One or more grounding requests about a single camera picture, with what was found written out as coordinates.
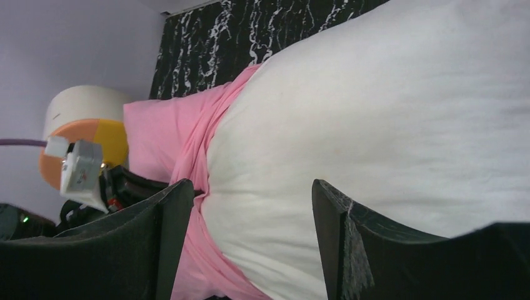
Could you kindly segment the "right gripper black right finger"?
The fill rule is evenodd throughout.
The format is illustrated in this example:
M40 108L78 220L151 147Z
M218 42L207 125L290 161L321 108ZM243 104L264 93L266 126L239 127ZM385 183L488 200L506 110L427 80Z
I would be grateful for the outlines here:
M329 299L528 299L529 224L444 238L365 207L328 182L312 209Z

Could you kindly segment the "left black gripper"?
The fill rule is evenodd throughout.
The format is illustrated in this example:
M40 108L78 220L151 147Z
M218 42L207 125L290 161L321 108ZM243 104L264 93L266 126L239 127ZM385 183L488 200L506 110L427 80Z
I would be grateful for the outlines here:
M123 166L104 168L99 177L101 199L109 209L104 214L92 207L68 200L61 208L61 222L56 227L58 236L103 235L117 230L121 216L114 217L123 209L141 203L169 186L166 182L153 181L129 171Z

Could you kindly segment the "white pillow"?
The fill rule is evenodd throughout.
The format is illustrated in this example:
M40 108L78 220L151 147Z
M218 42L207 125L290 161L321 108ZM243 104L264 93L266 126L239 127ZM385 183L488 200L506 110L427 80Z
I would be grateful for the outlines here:
M215 245L273 299L325 299L323 179L452 237L529 220L529 2L389 1L270 57L207 151Z

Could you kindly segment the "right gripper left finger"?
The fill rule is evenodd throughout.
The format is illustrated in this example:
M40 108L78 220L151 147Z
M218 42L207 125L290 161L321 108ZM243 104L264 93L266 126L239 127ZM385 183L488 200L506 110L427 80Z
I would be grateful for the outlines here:
M193 206L187 179L55 237L1 243L2 299L169 299Z

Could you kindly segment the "pink pillowcase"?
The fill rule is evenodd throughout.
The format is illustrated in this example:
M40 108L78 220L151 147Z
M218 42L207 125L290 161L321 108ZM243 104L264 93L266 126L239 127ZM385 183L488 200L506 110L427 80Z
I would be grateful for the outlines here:
M249 66L235 80L190 96L123 107L130 170L170 184L188 179L201 192L194 198L172 299L266 298L215 245L201 213L209 194L209 144L221 118L257 70Z

